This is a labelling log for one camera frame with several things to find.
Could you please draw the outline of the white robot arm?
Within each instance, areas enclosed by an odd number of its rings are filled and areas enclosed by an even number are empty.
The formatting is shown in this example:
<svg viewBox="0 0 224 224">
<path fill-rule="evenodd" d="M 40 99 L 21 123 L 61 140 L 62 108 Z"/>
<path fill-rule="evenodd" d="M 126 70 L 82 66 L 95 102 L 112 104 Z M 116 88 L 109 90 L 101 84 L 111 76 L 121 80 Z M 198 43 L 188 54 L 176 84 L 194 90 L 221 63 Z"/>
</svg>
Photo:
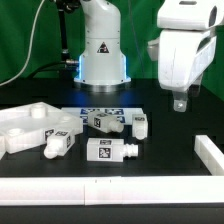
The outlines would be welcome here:
<svg viewBox="0 0 224 224">
<path fill-rule="evenodd" d="M 95 92 L 110 92 L 131 81 L 120 50 L 117 7 L 106 0 L 80 0 L 85 16 L 85 50 L 74 82 Z M 148 42 L 158 63 L 160 87 L 173 93 L 173 108 L 184 112 L 188 90 L 200 86 L 214 59 L 215 28 L 224 24 L 224 0 L 165 0 L 157 14 L 160 36 Z"/>
</svg>

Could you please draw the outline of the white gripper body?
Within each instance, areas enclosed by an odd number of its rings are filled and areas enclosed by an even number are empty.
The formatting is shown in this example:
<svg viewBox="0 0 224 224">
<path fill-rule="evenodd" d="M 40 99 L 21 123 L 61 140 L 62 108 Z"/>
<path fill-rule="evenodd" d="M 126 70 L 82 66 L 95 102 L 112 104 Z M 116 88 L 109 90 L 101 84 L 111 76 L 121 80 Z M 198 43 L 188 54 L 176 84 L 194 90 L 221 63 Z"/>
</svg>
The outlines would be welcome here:
<svg viewBox="0 0 224 224">
<path fill-rule="evenodd" d="M 148 42 L 152 61 L 158 62 L 158 80 L 163 89 L 185 92 L 195 84 L 215 56 L 217 37 L 211 30 L 163 30 Z"/>
</svg>

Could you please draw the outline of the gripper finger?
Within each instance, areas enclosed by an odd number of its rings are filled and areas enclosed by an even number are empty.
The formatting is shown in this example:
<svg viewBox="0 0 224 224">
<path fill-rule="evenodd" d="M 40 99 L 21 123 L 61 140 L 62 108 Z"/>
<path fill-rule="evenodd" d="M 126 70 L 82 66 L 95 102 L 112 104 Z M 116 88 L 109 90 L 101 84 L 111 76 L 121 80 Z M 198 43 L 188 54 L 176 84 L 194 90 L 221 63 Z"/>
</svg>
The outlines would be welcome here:
<svg viewBox="0 0 224 224">
<path fill-rule="evenodd" d="M 187 108 L 188 93 L 187 92 L 174 92 L 173 93 L 173 109 L 175 111 L 185 111 Z"/>
<path fill-rule="evenodd" d="M 190 86 L 189 88 L 189 94 L 192 97 L 197 97 L 200 93 L 200 87 L 201 87 L 202 77 L 198 77 L 196 81 Z"/>
</svg>

